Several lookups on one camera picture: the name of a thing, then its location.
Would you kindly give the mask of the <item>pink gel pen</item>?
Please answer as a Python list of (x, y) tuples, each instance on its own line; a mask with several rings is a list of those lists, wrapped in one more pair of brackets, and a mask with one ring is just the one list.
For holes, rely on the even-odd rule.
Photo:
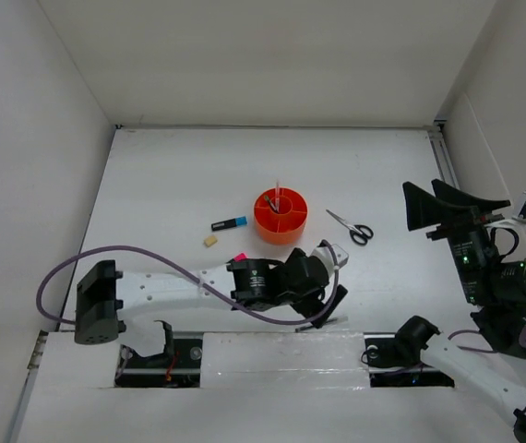
[(281, 185), (279, 179), (276, 180), (273, 204), (276, 213), (280, 213), (280, 196), (281, 196)]

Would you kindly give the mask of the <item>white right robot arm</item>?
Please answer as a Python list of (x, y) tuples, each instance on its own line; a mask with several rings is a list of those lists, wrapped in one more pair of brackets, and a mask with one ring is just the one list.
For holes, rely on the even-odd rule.
[(506, 218), (500, 210), (509, 206), (507, 200), (471, 196), (437, 179), (432, 187), (426, 192), (403, 184), (407, 227), (426, 229), (432, 241), (447, 241), (465, 300), (474, 308), (476, 335), (519, 381), (500, 376), (486, 365), (482, 351), (456, 345), (451, 334), (419, 316), (397, 330), (394, 352), (406, 364), (433, 367), (460, 383), (526, 442), (526, 258), (510, 261), (496, 245), (499, 231), (518, 238), (518, 229), (526, 227), (526, 192)]

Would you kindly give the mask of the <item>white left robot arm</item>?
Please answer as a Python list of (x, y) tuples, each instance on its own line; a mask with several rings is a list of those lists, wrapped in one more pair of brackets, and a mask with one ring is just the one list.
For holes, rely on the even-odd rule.
[(300, 315), (299, 324), (320, 329), (347, 294), (336, 273), (348, 260), (338, 245), (319, 245), (311, 254), (295, 248), (285, 261), (245, 258), (176, 274), (121, 271), (102, 260), (77, 285), (74, 340), (116, 341), (160, 366), (173, 357), (172, 326), (162, 316), (176, 309), (230, 309), (263, 318), (287, 305)]

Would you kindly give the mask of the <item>black pen refill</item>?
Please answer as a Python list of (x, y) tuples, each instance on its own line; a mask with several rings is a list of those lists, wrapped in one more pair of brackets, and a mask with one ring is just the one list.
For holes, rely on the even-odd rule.
[(276, 205), (274, 204), (274, 202), (271, 200), (271, 198), (267, 195), (264, 196), (264, 199), (265, 201), (268, 203), (270, 209), (274, 212), (274, 213), (279, 213), (278, 211), (278, 208), (276, 207)]

